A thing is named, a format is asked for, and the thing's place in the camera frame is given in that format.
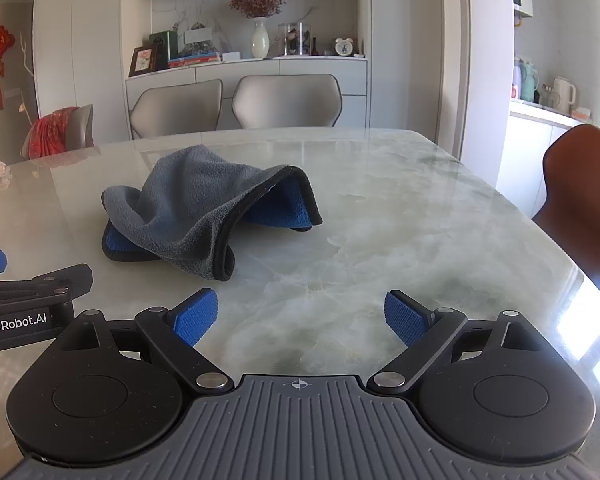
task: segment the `towel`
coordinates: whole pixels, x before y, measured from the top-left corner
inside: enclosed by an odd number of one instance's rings
[[[38,119],[29,133],[29,158],[64,153],[64,136],[69,117],[77,107],[62,108]]]
[[[161,258],[207,280],[234,272],[229,236],[240,221],[307,231],[322,219],[304,171],[232,164],[205,146],[161,158],[142,190],[109,187],[102,249],[111,260]]]

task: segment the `gray ribbed plate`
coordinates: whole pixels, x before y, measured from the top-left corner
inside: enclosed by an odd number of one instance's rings
[[[163,442],[126,462],[62,469],[25,460],[9,480],[593,480],[573,456],[504,467],[446,449],[407,403],[366,393],[355,377],[245,376],[196,400]]]

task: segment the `chair backrest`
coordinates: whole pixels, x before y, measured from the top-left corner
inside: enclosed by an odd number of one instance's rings
[[[29,130],[22,145],[20,155],[29,160],[29,141],[33,126]],[[68,152],[90,148],[93,146],[93,105],[86,105],[75,110],[69,117],[64,131],[64,147]]]
[[[163,137],[215,130],[222,105],[222,81],[151,88],[131,112],[139,137]]]
[[[331,74],[248,75],[235,89],[233,107],[243,128],[333,126],[342,94]]]
[[[572,128],[543,165],[547,198],[534,221],[600,289],[600,129]]]

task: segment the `table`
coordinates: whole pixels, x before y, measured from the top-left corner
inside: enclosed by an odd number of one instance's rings
[[[303,168],[324,224],[310,232],[240,225],[231,280],[205,282],[165,262],[116,263],[100,239],[112,185],[141,187],[156,160],[203,143],[231,162]],[[11,168],[0,190],[3,280],[87,263],[76,312],[126,319],[203,286],[219,317],[196,348],[234,380],[245,373],[359,374],[404,350],[382,300],[400,289],[469,318],[519,310],[592,390],[598,413],[580,456],[600,473],[600,293],[539,228],[414,132],[298,128],[211,132],[108,144]],[[0,352],[0,476],[19,459],[6,396],[48,343]]]

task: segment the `red scarf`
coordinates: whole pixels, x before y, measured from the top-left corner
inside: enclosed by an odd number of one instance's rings
[[[48,116],[38,119],[31,130],[29,139],[29,158],[40,158],[41,156],[57,155],[64,153],[64,134],[69,117],[78,107],[63,108],[56,110]]]

